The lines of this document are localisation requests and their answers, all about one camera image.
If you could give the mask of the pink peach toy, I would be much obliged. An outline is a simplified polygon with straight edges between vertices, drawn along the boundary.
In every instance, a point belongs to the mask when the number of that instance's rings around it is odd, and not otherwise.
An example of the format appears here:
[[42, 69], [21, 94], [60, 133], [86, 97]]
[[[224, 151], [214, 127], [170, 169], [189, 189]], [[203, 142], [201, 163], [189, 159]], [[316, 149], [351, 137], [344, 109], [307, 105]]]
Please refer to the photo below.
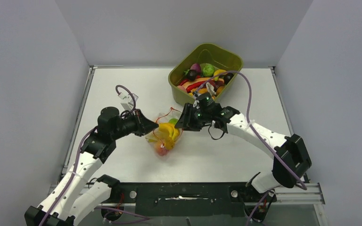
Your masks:
[[159, 156], [165, 156], [168, 154], [169, 150], [164, 146], [157, 146], [155, 147], [155, 151]]

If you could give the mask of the clear zip top bag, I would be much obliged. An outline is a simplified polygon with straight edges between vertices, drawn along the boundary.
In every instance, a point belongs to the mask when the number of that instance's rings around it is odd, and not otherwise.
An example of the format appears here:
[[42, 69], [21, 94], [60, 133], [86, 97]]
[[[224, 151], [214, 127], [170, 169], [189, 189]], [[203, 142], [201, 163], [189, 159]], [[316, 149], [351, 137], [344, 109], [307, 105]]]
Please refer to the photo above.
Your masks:
[[179, 142], [183, 129], [178, 129], [175, 125], [180, 116], [181, 111], [173, 107], [170, 107], [167, 112], [160, 112], [155, 119], [158, 128], [145, 136], [146, 141], [153, 147], [158, 156], [167, 155]]

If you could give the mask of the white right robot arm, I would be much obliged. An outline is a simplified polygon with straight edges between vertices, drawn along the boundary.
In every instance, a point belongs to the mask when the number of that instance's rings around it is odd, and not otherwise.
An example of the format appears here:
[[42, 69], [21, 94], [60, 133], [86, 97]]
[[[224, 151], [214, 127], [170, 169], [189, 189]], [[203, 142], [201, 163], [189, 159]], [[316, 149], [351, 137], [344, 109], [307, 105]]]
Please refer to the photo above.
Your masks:
[[269, 172], [257, 173], [247, 183], [246, 194], [258, 201], [265, 192], [278, 186], [293, 188], [312, 166], [303, 139], [276, 133], [249, 120], [237, 109], [222, 107], [208, 95], [200, 95], [194, 103], [186, 103], [175, 127], [184, 131], [200, 131], [215, 127], [223, 133], [239, 137], [265, 152], [272, 160]]

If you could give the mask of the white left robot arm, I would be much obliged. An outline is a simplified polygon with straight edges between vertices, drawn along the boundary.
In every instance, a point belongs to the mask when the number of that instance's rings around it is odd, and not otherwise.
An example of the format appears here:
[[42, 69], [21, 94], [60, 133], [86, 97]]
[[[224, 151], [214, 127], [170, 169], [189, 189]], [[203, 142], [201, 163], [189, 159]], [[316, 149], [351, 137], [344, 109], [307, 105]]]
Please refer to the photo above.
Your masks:
[[119, 180], [103, 175], [84, 194], [90, 177], [105, 163], [116, 148], [116, 141], [129, 134], [142, 137], [158, 128], [136, 109], [125, 117], [115, 107], [101, 110], [97, 126], [81, 140], [73, 166], [56, 188], [37, 207], [25, 212], [28, 226], [77, 226], [98, 205], [106, 201]]

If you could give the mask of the green lime toy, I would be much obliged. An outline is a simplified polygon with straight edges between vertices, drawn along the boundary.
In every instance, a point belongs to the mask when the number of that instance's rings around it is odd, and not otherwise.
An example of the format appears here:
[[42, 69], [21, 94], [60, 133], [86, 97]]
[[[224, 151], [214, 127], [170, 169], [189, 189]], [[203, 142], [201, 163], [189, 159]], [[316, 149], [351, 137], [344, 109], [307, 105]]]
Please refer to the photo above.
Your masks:
[[168, 122], [171, 123], [171, 124], [173, 124], [173, 125], [176, 125], [177, 122], [178, 122], [178, 119], [172, 118], [172, 119], [170, 119]]

